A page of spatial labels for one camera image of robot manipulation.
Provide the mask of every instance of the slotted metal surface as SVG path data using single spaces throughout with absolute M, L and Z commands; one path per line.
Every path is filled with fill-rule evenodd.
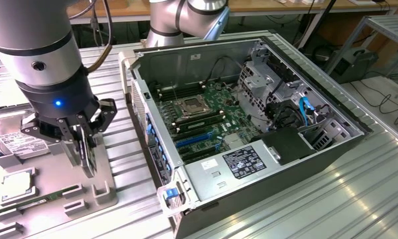
M 371 16 L 367 24 L 398 43 L 398 15 Z
M 371 125 L 375 133 L 323 173 L 190 238 L 398 238 L 398 135 L 372 119 L 372 114 L 356 100 L 350 100 L 343 88 L 278 34 L 238 33 L 223 39 L 263 35 Z M 40 238 L 74 238 L 75 235 L 78 238 L 174 238 L 123 101 L 118 52 L 140 47 L 140 44 L 116 46 L 106 65 L 90 77 L 94 91 L 102 93 L 102 98 L 114 97 L 119 105 L 119 115 L 104 138 L 120 202 L 42 233 Z M 82 55 L 90 65 L 100 49 L 82 50 Z

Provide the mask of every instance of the motherboard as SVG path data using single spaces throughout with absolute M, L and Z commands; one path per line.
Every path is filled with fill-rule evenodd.
M 186 163 L 248 144 L 262 133 L 239 105 L 240 94 L 226 83 L 210 83 L 202 87 L 202 94 L 174 91 L 172 100 L 158 102 Z

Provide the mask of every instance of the power supply label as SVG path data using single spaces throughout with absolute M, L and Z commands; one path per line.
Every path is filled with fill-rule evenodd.
M 223 158 L 238 179 L 242 179 L 267 168 L 252 146 L 226 154 Z

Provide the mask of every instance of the green circuit board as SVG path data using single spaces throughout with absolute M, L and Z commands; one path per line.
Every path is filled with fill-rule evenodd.
M 167 102 L 158 102 L 162 116 L 174 140 L 180 136 L 180 133 L 175 128 L 175 122 L 224 111 L 224 119 L 220 119 L 218 123 L 211 122 L 204 124 L 204 126 L 199 129 L 203 131 L 199 135 L 204 135 L 204 133 L 212 134 L 210 139 L 178 148 L 186 163 L 192 163 L 211 155 L 216 155 L 231 150 L 231 147 L 226 142 L 227 140 L 224 140 L 228 135 L 234 136 L 234 134 L 238 134 L 242 141 L 244 143 L 250 143 L 251 139 L 260 134 L 260 131 L 256 129 L 254 123 L 247 119 L 244 110 L 236 103 L 238 94 L 238 92 L 231 92 L 230 88 L 224 87 L 220 83 L 211 83 L 207 86 L 204 93 L 200 95 Z M 202 113 L 200 110 L 203 110 L 203 108 L 188 109 L 187 105 L 183 105 L 183 103 L 190 101 L 195 101 L 196 103 L 202 102 L 198 104 L 203 107 L 206 103 L 204 108 L 207 108 L 207 112 Z M 192 111 L 195 115 L 187 115 L 187 109 Z M 175 144 L 195 137 L 198 137 L 198 135 L 184 138 L 183 140 L 175 140 Z

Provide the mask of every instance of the blue pcie slot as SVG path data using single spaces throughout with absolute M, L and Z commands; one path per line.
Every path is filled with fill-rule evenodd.
M 190 145 L 190 144 L 202 142 L 202 141 L 204 141 L 204 140 L 210 140 L 211 137 L 212 137 L 212 132 L 210 132 L 210 133 L 207 133 L 207 134 L 204 134 L 204 135 L 200 135 L 200 136 L 198 136 L 198 137 L 194 137 L 194 138 L 191 138 L 191 139 L 188 139 L 188 140 L 184 140 L 184 141 L 176 143 L 176 147 L 180 148 L 180 147 L 187 146 L 187 145 Z

